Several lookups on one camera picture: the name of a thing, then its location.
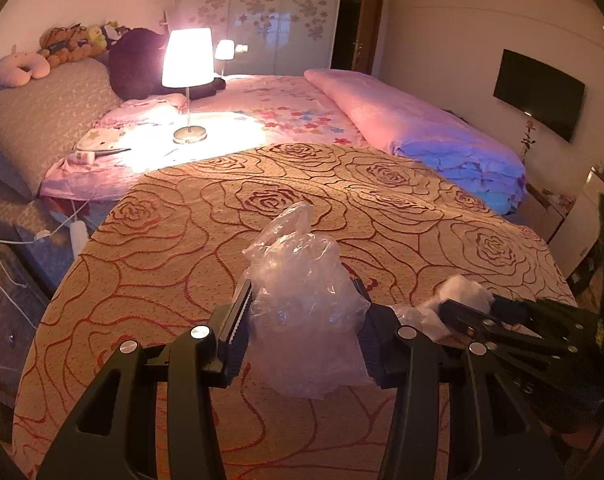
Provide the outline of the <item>large clear plastic bag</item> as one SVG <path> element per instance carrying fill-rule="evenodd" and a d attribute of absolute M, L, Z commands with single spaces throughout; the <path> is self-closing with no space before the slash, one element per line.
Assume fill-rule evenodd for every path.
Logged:
<path fill-rule="evenodd" d="M 244 249 L 251 281 L 249 361 L 283 396 L 323 399 L 370 382 L 357 334 L 370 301 L 341 261 L 338 243 L 311 230 L 313 206 L 282 211 Z"/>

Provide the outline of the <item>white tall cabinet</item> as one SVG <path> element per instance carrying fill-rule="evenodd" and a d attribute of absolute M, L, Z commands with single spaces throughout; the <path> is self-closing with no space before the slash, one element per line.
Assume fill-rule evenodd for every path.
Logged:
<path fill-rule="evenodd" d="M 564 278 L 578 267 L 598 240 L 599 200 L 602 195 L 604 180 L 592 168 L 567 218 L 550 239 L 550 253 Z"/>

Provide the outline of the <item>white low cabinet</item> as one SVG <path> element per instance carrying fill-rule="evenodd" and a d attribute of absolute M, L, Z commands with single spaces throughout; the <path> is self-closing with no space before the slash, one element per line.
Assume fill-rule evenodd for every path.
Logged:
<path fill-rule="evenodd" d="M 517 212 L 525 226 L 545 242 L 550 242 L 568 218 L 575 201 L 573 195 L 557 194 L 548 188 L 537 188 L 528 183 L 526 196 Z"/>

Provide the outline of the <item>folded pink purple quilt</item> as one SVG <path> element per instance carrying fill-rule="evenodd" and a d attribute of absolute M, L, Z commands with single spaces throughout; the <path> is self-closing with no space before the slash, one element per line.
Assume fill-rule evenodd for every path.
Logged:
<path fill-rule="evenodd" d="M 497 214 L 511 214 L 526 195 L 518 155 L 454 114 L 357 72 L 312 68 L 304 77 L 370 146 L 422 162 Z"/>

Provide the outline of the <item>rose in vase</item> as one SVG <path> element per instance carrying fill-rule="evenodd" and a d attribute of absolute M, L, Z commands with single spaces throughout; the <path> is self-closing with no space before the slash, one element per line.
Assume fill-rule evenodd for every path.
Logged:
<path fill-rule="evenodd" d="M 536 143 L 536 140 L 534 139 L 535 131 L 536 131 L 536 128 L 535 128 L 534 122 L 532 122 L 532 120 L 529 119 L 526 122 L 526 130 L 524 130 L 523 138 L 520 141 L 520 143 L 522 145 L 521 152 L 520 152 L 521 162 L 526 162 L 526 156 L 528 156 L 529 152 L 531 151 L 532 146 Z"/>

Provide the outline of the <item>rose pattern bed cover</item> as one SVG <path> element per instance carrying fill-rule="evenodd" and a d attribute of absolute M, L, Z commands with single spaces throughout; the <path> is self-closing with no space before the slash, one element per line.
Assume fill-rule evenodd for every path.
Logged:
<path fill-rule="evenodd" d="M 295 203 L 381 304 L 421 304 L 460 274 L 511 298 L 575 299 L 545 242 L 419 162 L 373 148 L 278 144 L 146 174 L 112 209 L 53 296 L 13 419 L 35 479 L 68 412 L 127 340 L 165 344 L 230 302 L 242 252 Z M 244 361 L 213 390 L 229 479 L 377 479 L 394 390 L 287 398 Z"/>

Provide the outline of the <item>brown wooden door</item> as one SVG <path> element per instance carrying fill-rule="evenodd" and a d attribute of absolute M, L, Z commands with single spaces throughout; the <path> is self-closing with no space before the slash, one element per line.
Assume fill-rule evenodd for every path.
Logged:
<path fill-rule="evenodd" d="M 383 0 L 361 0 L 352 70 L 372 74 L 379 36 Z"/>

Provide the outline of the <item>beige headboard cushion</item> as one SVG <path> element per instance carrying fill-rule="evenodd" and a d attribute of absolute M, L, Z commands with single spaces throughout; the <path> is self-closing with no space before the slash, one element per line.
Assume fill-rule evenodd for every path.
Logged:
<path fill-rule="evenodd" d="M 0 90 L 0 181 L 28 200 L 36 197 L 53 163 L 119 103 L 108 69 L 92 58 Z"/>

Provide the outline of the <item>sliding floral wardrobe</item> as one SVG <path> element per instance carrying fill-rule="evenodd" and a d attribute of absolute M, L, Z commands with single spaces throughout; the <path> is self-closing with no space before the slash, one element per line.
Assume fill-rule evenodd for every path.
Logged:
<path fill-rule="evenodd" d="M 340 0 L 175 0 L 172 28 L 207 27 L 213 45 L 229 40 L 224 75 L 301 76 L 330 66 Z"/>

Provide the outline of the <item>lit white table lamp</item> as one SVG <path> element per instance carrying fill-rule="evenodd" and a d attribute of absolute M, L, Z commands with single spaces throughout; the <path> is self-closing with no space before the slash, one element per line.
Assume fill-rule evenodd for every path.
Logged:
<path fill-rule="evenodd" d="M 175 29 L 168 38 L 163 62 L 162 84 L 183 89 L 187 98 L 187 125 L 174 132 L 177 144 L 188 144 L 206 138 L 206 130 L 191 124 L 190 89 L 211 84 L 214 80 L 213 37 L 209 28 Z"/>

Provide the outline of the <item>dark maroon plush toy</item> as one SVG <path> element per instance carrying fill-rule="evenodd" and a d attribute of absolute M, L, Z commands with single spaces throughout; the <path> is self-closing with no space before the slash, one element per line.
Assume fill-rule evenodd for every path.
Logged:
<path fill-rule="evenodd" d="M 164 54 L 169 35 L 134 28 L 112 47 L 108 55 L 108 71 L 111 87 L 119 99 L 145 100 L 150 96 L 169 93 L 186 95 L 183 89 L 166 88 L 162 84 Z M 215 75 L 211 84 L 191 88 L 190 100 L 213 96 L 224 88 L 226 81 Z"/>

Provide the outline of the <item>pink neck pillow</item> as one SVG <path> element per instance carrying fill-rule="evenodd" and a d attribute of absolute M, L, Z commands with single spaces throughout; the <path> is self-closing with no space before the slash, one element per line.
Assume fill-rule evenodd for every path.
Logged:
<path fill-rule="evenodd" d="M 48 61 L 37 52 L 12 52 L 0 60 L 0 86 L 18 88 L 51 72 Z"/>

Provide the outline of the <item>brown teddy bear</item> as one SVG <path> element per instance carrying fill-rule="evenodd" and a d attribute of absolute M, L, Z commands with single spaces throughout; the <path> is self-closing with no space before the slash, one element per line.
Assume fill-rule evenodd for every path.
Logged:
<path fill-rule="evenodd" d="M 53 27 L 41 35 L 38 53 L 48 61 L 51 68 L 85 58 L 100 58 L 129 31 L 129 27 L 117 22 Z"/>

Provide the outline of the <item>wall mounted black television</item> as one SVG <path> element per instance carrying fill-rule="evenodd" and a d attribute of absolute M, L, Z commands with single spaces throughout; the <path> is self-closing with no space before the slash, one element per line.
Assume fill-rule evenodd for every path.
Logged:
<path fill-rule="evenodd" d="M 493 96 L 571 142 L 586 85 L 561 70 L 516 51 L 503 50 Z"/>

